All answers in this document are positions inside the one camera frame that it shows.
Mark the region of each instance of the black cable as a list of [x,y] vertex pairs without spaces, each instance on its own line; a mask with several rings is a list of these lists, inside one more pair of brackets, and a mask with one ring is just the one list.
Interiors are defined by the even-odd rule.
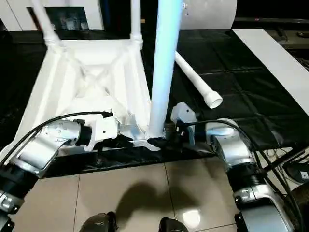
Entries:
[[[230,122],[227,122],[227,121],[223,121],[223,120],[205,120],[205,121],[199,121],[199,122],[191,122],[191,123],[184,123],[184,125],[186,127],[189,127],[189,126],[194,126],[194,125],[197,125],[197,124],[206,124],[206,123],[211,123],[211,122],[215,122],[215,123],[222,123],[222,124],[226,124],[234,129],[236,129],[238,132],[240,132],[245,138],[247,138],[253,148],[254,148],[254,156],[255,156],[255,159],[256,159],[256,162],[257,162],[257,165],[259,168],[262,168],[262,165],[261,165],[261,162],[260,162],[260,159],[258,157],[258,154],[256,153],[256,151],[258,149],[258,144],[240,127],[230,123]],[[298,204],[295,200],[295,198],[293,197],[292,193],[291,193],[291,190],[290,190],[290,187],[284,182],[284,180],[281,178],[280,174],[278,173],[278,171],[276,170],[276,168],[274,168],[274,166],[272,165],[271,161],[269,160],[269,158],[267,157],[267,155],[263,152],[263,151],[259,151],[262,155],[262,157],[266,160],[266,162],[268,163],[268,165],[270,165],[271,167],[271,170],[273,171],[273,173],[275,174],[276,178],[279,180],[280,184],[283,186],[284,190],[286,191],[286,193],[288,194],[288,197],[295,209],[295,211],[297,212],[297,218],[298,218],[298,221],[299,221],[299,225],[300,225],[300,231],[301,232],[305,232],[305,226],[304,226],[304,220],[303,220],[303,216],[300,212],[300,209],[298,207]]]
[[43,123],[41,123],[40,125],[36,126],[35,128],[33,128],[32,130],[30,130],[24,137],[22,137],[13,147],[12,149],[4,156],[4,158],[1,160],[0,162],[0,167],[5,163],[5,161],[12,155],[12,153],[29,137],[31,136],[33,133],[37,132],[38,130],[41,130],[44,126],[58,121],[60,119],[63,118],[67,118],[67,117],[72,117],[72,116],[78,116],[78,115],[104,115],[106,114],[106,112],[102,112],[102,111],[86,111],[86,112],[77,112],[77,113],[72,113],[72,114],[67,114],[67,115],[62,115],[62,116],[57,116],[54,117],[52,119],[49,119]]

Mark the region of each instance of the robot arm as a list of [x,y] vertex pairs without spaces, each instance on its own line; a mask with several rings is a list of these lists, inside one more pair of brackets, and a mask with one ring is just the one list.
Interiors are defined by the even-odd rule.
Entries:
[[[188,123],[185,130],[178,127],[176,131],[189,141],[193,150],[197,142],[206,142],[225,162],[226,174],[239,209],[235,217],[239,231],[294,231],[280,200],[265,182],[265,172],[258,167],[237,129],[220,122],[207,123],[202,128],[194,125],[197,121],[195,112],[184,102],[173,108],[171,120],[175,124],[181,121],[179,125]],[[220,120],[238,127],[231,119]]]
[[84,146],[85,151],[91,151],[96,143],[117,135],[118,121],[110,113],[89,126],[83,120],[58,120],[33,135],[7,165],[0,167],[0,231],[13,229],[8,214],[17,213],[24,197],[43,177],[62,146]]

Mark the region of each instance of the white pipe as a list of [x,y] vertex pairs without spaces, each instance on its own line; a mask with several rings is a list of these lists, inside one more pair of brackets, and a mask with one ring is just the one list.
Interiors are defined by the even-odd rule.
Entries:
[[131,34],[130,39],[140,45],[143,39],[140,32],[140,0],[131,0]]
[[222,103],[223,99],[219,93],[213,91],[177,51],[175,52],[175,61],[203,96],[209,108],[216,108]]
[[52,24],[48,18],[48,15],[46,13],[46,10],[42,6],[40,0],[31,0],[33,5],[33,10],[38,18],[38,21],[41,25],[45,44],[46,45],[56,45],[60,43],[60,39],[57,36],[57,34],[54,32],[54,29],[52,27]]
[[183,0],[159,0],[148,137],[164,137]]

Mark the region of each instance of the tiled floor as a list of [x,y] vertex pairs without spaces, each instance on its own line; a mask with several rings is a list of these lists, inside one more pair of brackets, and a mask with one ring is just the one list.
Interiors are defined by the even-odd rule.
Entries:
[[191,232],[235,232],[232,190],[217,158],[40,180],[13,217],[16,232],[78,232],[115,211],[120,232],[158,231],[176,218]]

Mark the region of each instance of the black mat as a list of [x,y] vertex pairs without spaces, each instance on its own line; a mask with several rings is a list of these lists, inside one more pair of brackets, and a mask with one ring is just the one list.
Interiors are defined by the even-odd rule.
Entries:
[[[102,31],[59,33],[61,39],[116,39]],[[12,141],[46,48],[36,31],[0,34],[2,92],[0,149]],[[144,36],[142,51],[151,91],[155,39]],[[167,122],[173,106],[186,102],[199,119],[231,118],[253,137],[260,149],[309,144],[309,118],[278,80],[232,31],[181,31],[179,53],[202,78],[223,96],[223,103],[210,110],[183,72],[175,65]],[[197,154],[150,152],[145,148],[59,157],[46,176],[58,176],[149,163],[197,158]]]

